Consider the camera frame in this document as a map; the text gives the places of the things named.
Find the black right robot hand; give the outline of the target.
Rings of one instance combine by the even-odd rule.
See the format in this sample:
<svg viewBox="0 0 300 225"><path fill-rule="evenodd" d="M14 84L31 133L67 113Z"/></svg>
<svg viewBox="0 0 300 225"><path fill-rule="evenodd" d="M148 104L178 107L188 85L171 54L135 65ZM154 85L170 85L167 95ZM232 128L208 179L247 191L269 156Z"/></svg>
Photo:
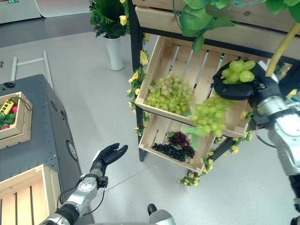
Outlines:
<svg viewBox="0 0 300 225"><path fill-rule="evenodd" d="M213 76L213 87L222 98L258 100L281 96L278 83L265 76L263 61L234 60L222 66Z"/></svg>

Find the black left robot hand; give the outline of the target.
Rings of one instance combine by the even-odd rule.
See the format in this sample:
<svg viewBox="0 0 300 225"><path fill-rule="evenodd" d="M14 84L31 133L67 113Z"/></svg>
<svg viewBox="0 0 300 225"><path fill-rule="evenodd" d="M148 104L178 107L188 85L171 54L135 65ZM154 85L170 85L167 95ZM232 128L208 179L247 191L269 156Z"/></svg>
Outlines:
<svg viewBox="0 0 300 225"><path fill-rule="evenodd" d="M99 150L93 158L90 171L98 170L104 176L107 166L120 159L128 150L127 145L121 148L119 146L119 143L114 143L103 150Z"/></svg>

